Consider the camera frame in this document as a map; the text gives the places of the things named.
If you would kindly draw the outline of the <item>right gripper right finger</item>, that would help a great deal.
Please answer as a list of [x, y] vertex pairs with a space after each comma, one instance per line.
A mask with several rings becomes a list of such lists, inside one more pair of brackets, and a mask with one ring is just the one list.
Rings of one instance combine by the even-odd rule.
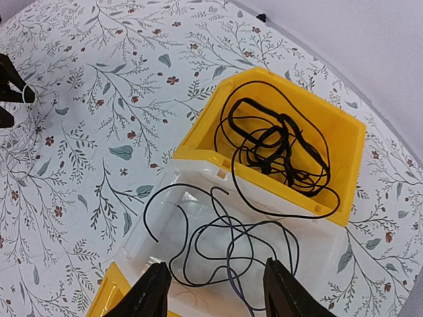
[[268, 258], [263, 277], [266, 316], [334, 316], [279, 260]]

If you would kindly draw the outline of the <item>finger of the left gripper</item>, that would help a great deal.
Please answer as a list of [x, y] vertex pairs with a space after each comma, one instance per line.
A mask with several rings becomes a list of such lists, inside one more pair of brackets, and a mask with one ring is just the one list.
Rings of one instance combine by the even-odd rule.
[[0, 128], [7, 129], [13, 126], [14, 126], [14, 116], [1, 106], [0, 107]]
[[1, 54], [1, 101], [33, 103], [34, 91], [24, 82], [10, 58]]

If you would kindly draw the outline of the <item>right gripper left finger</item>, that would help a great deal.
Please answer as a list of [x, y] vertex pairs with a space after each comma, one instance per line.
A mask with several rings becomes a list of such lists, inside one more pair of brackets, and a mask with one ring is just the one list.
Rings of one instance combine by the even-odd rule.
[[114, 307], [114, 316], [167, 316], [171, 281], [165, 262], [152, 264]]

